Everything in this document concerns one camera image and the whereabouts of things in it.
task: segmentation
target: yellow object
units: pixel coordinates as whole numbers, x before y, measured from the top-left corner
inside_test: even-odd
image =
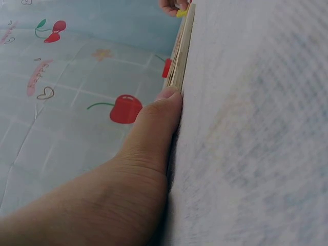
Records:
[[[176,14],[176,17],[178,17],[178,18],[185,17],[185,16],[187,16],[187,13],[188,13],[188,9],[185,10],[185,11],[181,11],[181,9],[179,9],[177,14]]]

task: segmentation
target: cherry stem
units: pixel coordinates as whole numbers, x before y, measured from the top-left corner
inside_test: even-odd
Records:
[[[162,60],[163,62],[165,62],[165,60],[163,58],[161,58],[160,56],[158,55],[155,55],[155,57],[157,57],[158,59]]]
[[[35,36],[37,36],[38,38],[47,39],[46,37],[40,37],[40,36],[38,36],[38,35],[36,34],[36,30],[37,30],[37,29],[34,29]]]
[[[115,106],[115,104],[109,104],[109,103],[107,103],[107,102],[99,102],[99,103],[97,103],[97,104],[93,104],[93,105],[91,105],[91,106],[89,106],[88,108],[87,108],[87,110],[89,110],[89,109],[91,109],[92,107],[94,107],[94,106],[97,106],[97,105],[110,105],[110,106]]]

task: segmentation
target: pink print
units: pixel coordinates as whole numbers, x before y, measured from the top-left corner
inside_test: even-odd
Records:
[[[5,35],[0,40],[0,45],[3,45],[6,42],[6,39],[8,38],[9,34],[11,34],[11,31],[14,28],[16,28],[17,24],[18,24],[18,22],[15,22],[10,28],[8,28],[7,32],[5,33]]]
[[[39,66],[34,70],[32,76],[30,77],[29,83],[27,84],[27,95],[33,96],[35,93],[35,84],[42,77],[41,73],[44,72],[44,68],[49,67],[49,63],[52,63],[52,60],[45,60],[40,63]]]

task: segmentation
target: star print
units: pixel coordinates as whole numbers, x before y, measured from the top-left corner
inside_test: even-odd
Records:
[[[99,62],[104,60],[104,58],[111,58],[112,55],[110,50],[97,50],[96,53],[92,54],[93,57],[96,57]]]

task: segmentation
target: heart outline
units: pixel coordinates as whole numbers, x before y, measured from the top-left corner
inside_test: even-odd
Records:
[[[32,0],[22,0],[21,3],[23,5],[31,5],[32,4]]]
[[[47,89],[51,90],[51,94],[49,96],[47,96],[47,93],[46,93]],[[40,94],[39,96],[37,96],[36,99],[38,99],[38,100],[48,100],[48,99],[51,99],[54,96],[55,96],[54,89],[52,89],[50,86],[46,86],[43,89],[43,94]]]

